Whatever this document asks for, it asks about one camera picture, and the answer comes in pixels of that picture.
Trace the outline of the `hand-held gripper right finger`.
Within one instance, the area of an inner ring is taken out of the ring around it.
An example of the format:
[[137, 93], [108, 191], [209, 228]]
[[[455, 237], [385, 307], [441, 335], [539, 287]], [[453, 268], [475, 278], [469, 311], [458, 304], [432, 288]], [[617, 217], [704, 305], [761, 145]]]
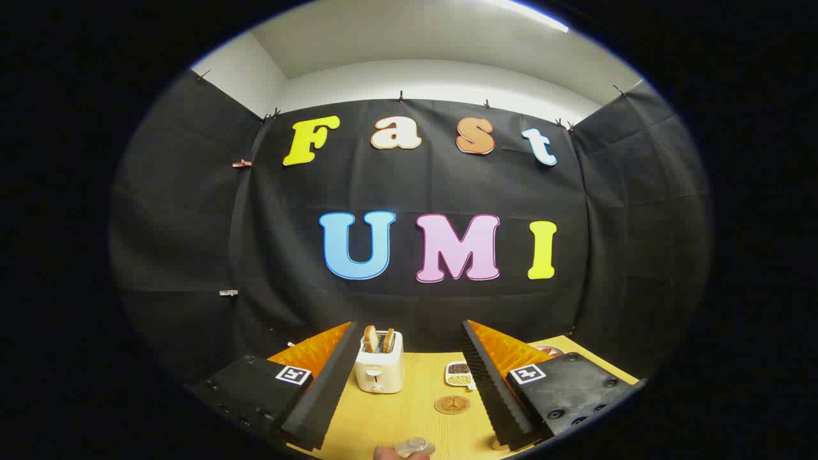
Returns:
[[472, 320], [461, 347], [497, 441], [513, 451], [570, 436], [642, 389], [581, 353], [554, 357]]

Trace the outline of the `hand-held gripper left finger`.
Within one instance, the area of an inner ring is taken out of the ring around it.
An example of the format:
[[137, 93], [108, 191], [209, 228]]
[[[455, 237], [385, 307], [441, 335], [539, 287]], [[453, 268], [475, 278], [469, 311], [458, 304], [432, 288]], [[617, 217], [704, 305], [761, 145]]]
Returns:
[[320, 449], [362, 332], [359, 323], [347, 321], [270, 357], [245, 355], [189, 390], [257, 438]]

